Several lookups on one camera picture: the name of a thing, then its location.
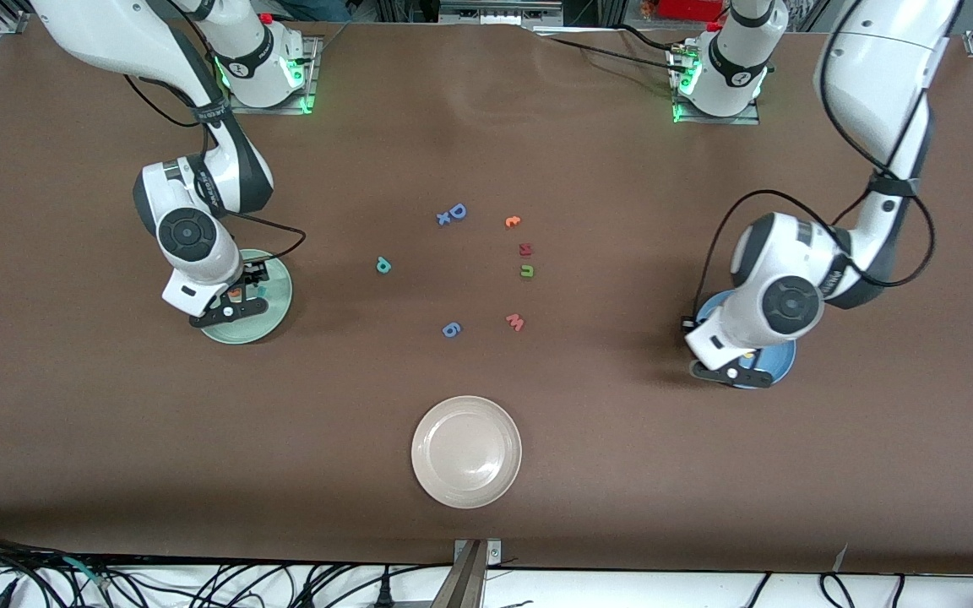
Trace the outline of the light green plate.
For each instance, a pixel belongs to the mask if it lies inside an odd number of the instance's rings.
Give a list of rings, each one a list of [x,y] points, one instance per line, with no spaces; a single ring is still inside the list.
[[[266,258],[268,255],[262,250],[248,248],[242,249],[241,254],[244,262],[263,262],[262,258]],[[266,263],[269,274],[269,280],[265,281],[267,288],[265,299],[268,301],[268,311],[262,315],[239,320],[239,322],[201,328],[200,330],[206,336],[223,344],[248,344],[266,338],[281,324],[292,304],[292,278],[289,270],[280,259],[270,259]],[[258,297],[258,293],[254,292],[252,286],[251,294],[247,297]]]

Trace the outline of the blue plate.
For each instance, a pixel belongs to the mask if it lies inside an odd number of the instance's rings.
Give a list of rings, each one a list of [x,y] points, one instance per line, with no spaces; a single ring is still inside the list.
[[[711,312],[713,312],[715,308],[719,307],[732,292],[733,290],[719,291],[708,297],[708,299],[706,299],[704,303],[700,305],[698,315],[696,315],[696,318],[700,321],[700,323],[705,322],[705,320],[710,316]],[[753,368],[765,370],[771,373],[774,378],[774,384],[776,384],[779,383],[779,381],[784,380],[789,371],[792,369],[792,366],[794,366],[796,360],[796,343],[786,342],[784,344],[777,344],[776,346],[767,347],[767,349],[750,351],[750,353],[754,354]]]

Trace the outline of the brown table cover sheet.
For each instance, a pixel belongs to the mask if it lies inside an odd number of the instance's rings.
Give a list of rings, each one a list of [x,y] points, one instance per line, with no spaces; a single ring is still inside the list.
[[[240,119],[273,169],[263,218],[307,240],[285,320],[231,346],[162,301],[170,267],[132,200],[200,133],[38,22],[8,35],[0,538],[356,562],[498,538],[521,566],[779,571],[828,570],[849,543],[852,571],[973,573],[961,41],[931,89],[926,273],[827,309],[768,390],[688,373],[678,324],[730,205],[773,188],[831,218],[866,185],[813,89],[823,43],[781,40],[760,124],[715,126],[673,123],[649,67],[528,30],[352,24],[313,114]],[[466,219],[439,226],[456,204]],[[410,464],[422,416],[462,395],[501,405],[524,445],[483,508],[433,500]]]

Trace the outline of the beige plate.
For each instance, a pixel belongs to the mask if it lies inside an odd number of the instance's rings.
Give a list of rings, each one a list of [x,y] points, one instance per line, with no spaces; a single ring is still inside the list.
[[[434,405],[410,443],[418,485],[449,508],[483,508],[501,499],[516,481],[523,458],[524,445],[511,415],[493,400],[475,395]]]

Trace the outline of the person in blue clothes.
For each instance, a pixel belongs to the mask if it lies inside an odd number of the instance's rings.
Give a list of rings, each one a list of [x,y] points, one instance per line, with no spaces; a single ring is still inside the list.
[[[306,22],[347,23],[352,21],[346,0],[274,0],[287,14]]]

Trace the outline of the red box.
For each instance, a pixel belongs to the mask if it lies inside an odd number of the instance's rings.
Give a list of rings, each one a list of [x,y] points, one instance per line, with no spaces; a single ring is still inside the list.
[[[662,19],[680,22],[714,22],[726,0],[655,0],[655,12]]]

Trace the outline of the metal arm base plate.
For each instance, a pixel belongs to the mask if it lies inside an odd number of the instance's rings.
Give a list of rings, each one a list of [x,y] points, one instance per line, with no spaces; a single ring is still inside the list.
[[[236,114],[301,116],[312,114],[320,76],[323,39],[308,35],[285,44],[280,58],[264,66],[246,86],[228,85]]]
[[[676,122],[756,126],[756,99],[767,76],[767,66],[738,68],[727,64],[722,73],[704,62],[702,47],[677,46],[666,52],[671,75],[671,106]]]

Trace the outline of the metal table edge bracket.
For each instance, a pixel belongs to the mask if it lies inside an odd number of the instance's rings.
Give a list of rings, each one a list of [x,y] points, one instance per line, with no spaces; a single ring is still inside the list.
[[[453,565],[430,608],[481,608],[487,569],[502,553],[500,539],[455,541]]]

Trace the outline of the aluminium frame rail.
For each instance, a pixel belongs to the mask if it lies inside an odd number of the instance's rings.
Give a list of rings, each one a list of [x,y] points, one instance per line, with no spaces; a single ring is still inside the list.
[[[438,23],[563,27],[563,0],[439,0]]]

